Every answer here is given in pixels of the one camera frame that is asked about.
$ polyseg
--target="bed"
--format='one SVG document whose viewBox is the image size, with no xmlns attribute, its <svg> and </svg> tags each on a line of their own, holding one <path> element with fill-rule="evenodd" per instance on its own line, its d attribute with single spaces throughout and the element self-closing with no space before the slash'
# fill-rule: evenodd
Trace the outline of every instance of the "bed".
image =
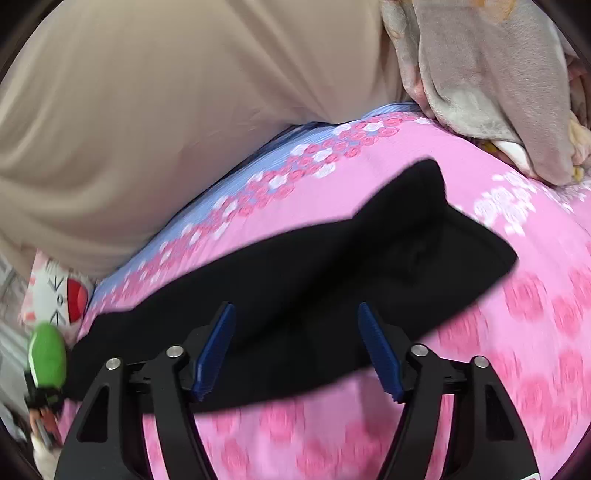
<svg viewBox="0 0 591 480">
<path fill-rule="evenodd" d="M 413 103 L 386 105 L 347 124 L 308 124 L 281 134 L 105 279 L 80 334 L 98 314 L 129 309 L 228 252 L 350 216 L 424 157 L 439 163 L 448 201 L 519 255 L 509 278 L 424 342 L 444 358 L 468 361 L 480 354 L 491 360 L 525 424 L 541 477 L 555 477 L 591 421 L 591 176 L 558 189 L 528 180 L 425 118 Z M 443 467 L 452 402 L 445 397 L 428 479 L 439 478 Z M 74 404 L 66 405 L 62 435 L 75 412 Z M 371 479 L 400 414 L 369 369 L 298 398 L 201 414 L 196 423 L 223 480 Z M 154 479 L 165 480 L 151 416 L 144 416 L 144 432 Z"/>
</svg>

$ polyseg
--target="pink floral fabric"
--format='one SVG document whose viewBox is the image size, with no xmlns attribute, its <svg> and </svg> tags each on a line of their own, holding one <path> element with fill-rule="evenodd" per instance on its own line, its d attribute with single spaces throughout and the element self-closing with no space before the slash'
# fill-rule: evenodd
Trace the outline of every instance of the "pink floral fabric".
<svg viewBox="0 0 591 480">
<path fill-rule="evenodd" d="M 132 307 L 186 271 L 246 244 L 351 216 L 391 177 L 427 156 L 440 164 L 449 202 L 507 239 L 519 264 L 424 341 L 445 358 L 491 360 L 523 419 L 541 477 L 552 478 L 591 420 L 586 190 L 568 197 L 564 190 L 527 180 L 414 113 L 340 125 L 321 144 L 299 145 L 291 167 L 260 172 L 243 192 L 220 199 L 205 223 L 187 225 L 151 260 L 128 272 L 87 314 L 84 331 L 100 312 Z M 443 467 L 452 406 L 453 397 L 445 396 L 429 480 L 439 478 Z M 69 405 L 63 434 L 74 412 Z M 299 398 L 198 415 L 196 424 L 220 480 L 371 480 L 400 414 L 368 369 Z M 144 429 L 154 479 L 166 480 L 151 416 L 145 416 Z"/>
</svg>

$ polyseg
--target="beige fabric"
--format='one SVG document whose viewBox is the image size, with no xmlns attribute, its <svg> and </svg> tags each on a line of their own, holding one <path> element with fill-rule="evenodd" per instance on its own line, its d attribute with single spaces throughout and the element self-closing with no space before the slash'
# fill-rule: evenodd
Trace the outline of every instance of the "beige fabric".
<svg viewBox="0 0 591 480">
<path fill-rule="evenodd" d="M 403 96 L 379 0 L 64 0 L 0 86 L 0 249 L 103 276 L 289 124 Z"/>
<path fill-rule="evenodd" d="M 31 435 L 31 443 L 33 444 L 35 465 L 41 477 L 43 477 L 43 480 L 53 480 L 56 476 L 57 462 L 60 459 L 61 449 L 55 448 L 50 452 L 43 442 L 34 435 Z"/>
<path fill-rule="evenodd" d="M 467 137 L 523 145 L 525 174 L 573 181 L 564 52 L 535 3 L 384 0 L 382 13 L 406 90 L 428 116 Z"/>
</svg>

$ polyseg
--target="pink rose pattern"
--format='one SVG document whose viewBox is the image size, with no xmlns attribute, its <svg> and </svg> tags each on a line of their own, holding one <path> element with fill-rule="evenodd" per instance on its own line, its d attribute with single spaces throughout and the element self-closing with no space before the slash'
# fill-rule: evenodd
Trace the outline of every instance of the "pink rose pattern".
<svg viewBox="0 0 591 480">
<path fill-rule="evenodd" d="M 486 319 L 478 306 L 473 306 L 441 327 L 437 334 L 441 346 L 462 354 L 462 360 L 469 360 L 480 352 L 480 327 L 486 326 Z"/>
<path fill-rule="evenodd" d="M 163 244 L 154 258 L 136 271 L 129 272 L 120 286 L 102 302 L 96 302 L 86 317 L 86 331 L 100 312 L 113 306 L 136 304 L 163 284 L 184 274 L 183 268 L 178 265 L 187 264 L 187 268 L 195 268 L 194 262 L 190 261 L 195 252 L 199 252 L 207 239 L 220 232 L 233 218 L 249 216 L 269 202 L 286 198 L 299 180 L 317 172 L 322 165 L 346 158 L 354 159 L 363 148 L 374 145 L 381 138 L 395 135 L 405 121 L 417 118 L 407 113 L 389 113 L 352 123 L 350 130 L 320 144 L 308 145 L 301 155 L 288 157 L 284 166 L 251 179 L 240 192 L 212 209 L 206 220 L 188 226 L 179 238 Z M 377 131 L 366 128 L 370 123 L 379 122 L 383 127 Z M 332 153 L 322 162 L 316 162 L 314 155 L 326 148 L 331 148 Z M 285 181 L 276 181 L 276 188 L 271 188 L 269 183 L 278 177 L 284 177 Z M 583 244 L 583 248 L 591 252 L 591 242 Z M 539 458 L 561 452 L 579 419 L 586 423 L 591 421 L 591 361 L 588 351 L 582 352 L 576 347 L 577 340 L 589 330 L 591 269 L 584 266 L 572 269 L 568 272 L 567 283 L 569 281 L 569 287 L 561 292 L 553 288 L 547 290 L 536 273 L 518 268 L 504 281 L 500 291 L 506 310 L 496 314 L 515 320 L 516 328 L 531 324 L 555 328 L 560 347 L 556 351 L 548 350 L 548 358 L 553 365 L 550 371 L 543 367 L 536 370 L 528 363 L 527 347 L 523 352 L 517 347 L 514 350 L 491 348 L 489 337 L 493 335 L 493 330 L 489 331 L 489 327 L 492 328 L 495 322 L 489 312 L 493 310 L 485 309 L 482 302 L 441 328 L 430 342 L 431 348 L 448 358 L 467 360 L 473 355 L 484 354 L 491 360 L 524 421 Z M 376 430 L 364 423 L 363 416 L 349 413 L 340 427 L 343 429 L 340 440 L 336 440 L 339 437 L 336 432 L 331 432 L 331 439 L 326 440 L 318 437 L 322 433 L 318 427 L 306 425 L 305 412 L 314 407 L 314 401 L 317 400 L 305 396 L 298 400 L 202 416 L 204 420 L 200 420 L 199 429 L 207 454 L 220 478 L 259 478 L 258 445 L 267 445 L 277 454 L 283 452 L 287 455 L 287 464 L 291 465 L 292 471 L 299 472 L 301 478 L 375 478 L 389 448 L 396 422 Z M 449 395 L 443 399 L 439 428 L 443 432 L 448 432 L 450 428 L 452 402 Z M 391 408 L 384 410 L 381 417 L 390 418 L 395 411 L 397 414 L 394 417 L 397 418 L 400 409 L 397 406 Z M 338 421 L 327 421 L 326 424 L 339 427 Z M 154 477 L 164 479 L 165 466 L 153 419 L 144 419 L 144 428 Z M 446 435 L 438 432 L 427 474 L 429 479 L 440 475 L 446 442 Z"/>
<path fill-rule="evenodd" d="M 513 275 L 503 284 L 505 302 L 516 320 L 537 322 L 544 316 L 545 289 L 532 273 Z"/>
</svg>

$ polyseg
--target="black fabric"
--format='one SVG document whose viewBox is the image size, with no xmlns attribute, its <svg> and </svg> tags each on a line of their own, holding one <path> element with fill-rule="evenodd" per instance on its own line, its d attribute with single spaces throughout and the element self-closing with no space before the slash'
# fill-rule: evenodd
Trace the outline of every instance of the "black fabric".
<svg viewBox="0 0 591 480">
<path fill-rule="evenodd" d="M 0 420 L 0 472 L 10 480 L 42 480 L 35 468 L 30 444 L 23 446 L 8 433 Z"/>
<path fill-rule="evenodd" d="M 238 326 L 214 391 L 195 411 L 300 394 L 369 365 L 356 311 L 370 302 L 418 339 L 510 271 L 511 247 L 450 207 L 437 163 L 421 161 L 352 218 L 233 252 L 129 312 L 99 315 L 72 350 L 64 388 L 81 400 L 104 362 L 146 361 L 209 323 L 222 301 Z"/>
<path fill-rule="evenodd" d="M 0 82 L 27 40 L 62 0 L 0 1 Z"/>
</svg>

